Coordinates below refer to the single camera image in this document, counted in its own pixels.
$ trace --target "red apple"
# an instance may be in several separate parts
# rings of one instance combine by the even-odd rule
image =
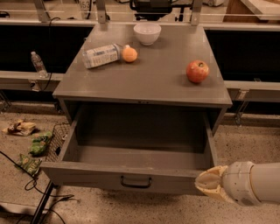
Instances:
[[[209,75],[209,66],[206,62],[196,59],[188,64],[185,72],[189,81],[201,83]]]

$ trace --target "lower drawer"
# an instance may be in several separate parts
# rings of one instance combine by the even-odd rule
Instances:
[[[202,108],[82,105],[57,162],[41,167],[55,185],[200,194],[195,178],[215,163]]]

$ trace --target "white bowl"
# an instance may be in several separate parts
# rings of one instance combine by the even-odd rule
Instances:
[[[133,30],[141,44],[150,46],[158,39],[161,27],[159,24],[140,23],[135,25]]]

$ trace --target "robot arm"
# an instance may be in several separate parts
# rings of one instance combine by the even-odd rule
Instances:
[[[235,162],[230,166],[216,166],[202,172],[195,185],[209,197],[241,206],[278,204],[280,163]]]

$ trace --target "cabinet top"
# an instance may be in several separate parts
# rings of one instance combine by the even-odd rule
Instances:
[[[204,29],[200,26],[162,24],[153,45],[141,45],[134,24],[97,24],[76,55],[54,95],[98,102],[136,102],[201,107],[232,104]],[[82,52],[117,43],[138,52],[133,63],[122,59],[86,69]],[[186,77],[192,60],[204,60],[210,74],[200,84]]]

